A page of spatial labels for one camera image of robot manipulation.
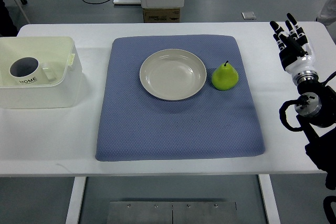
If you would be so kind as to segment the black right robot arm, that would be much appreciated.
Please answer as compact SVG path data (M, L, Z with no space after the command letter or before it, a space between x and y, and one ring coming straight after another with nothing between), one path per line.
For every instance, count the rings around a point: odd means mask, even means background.
M304 132L308 139L305 146L307 156L316 167L327 173L325 186L335 190L335 129L324 135L316 133L313 126L327 128L335 125L335 91L327 83L335 77L332 73L324 82L318 81L317 74L309 71L299 74L297 89L300 96L283 103L279 109L280 121L292 132ZM286 110L293 105L299 127L287 121Z

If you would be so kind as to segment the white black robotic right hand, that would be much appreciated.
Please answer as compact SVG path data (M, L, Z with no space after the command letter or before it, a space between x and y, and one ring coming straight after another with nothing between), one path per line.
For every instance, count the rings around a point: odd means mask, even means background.
M279 48L279 58L282 68L284 71L290 73L292 72L290 67L299 66L300 60L310 60L313 53L303 28L290 13L287 14L287 18L285 25L289 33L286 33L273 20L270 22L270 26L274 31L273 38Z

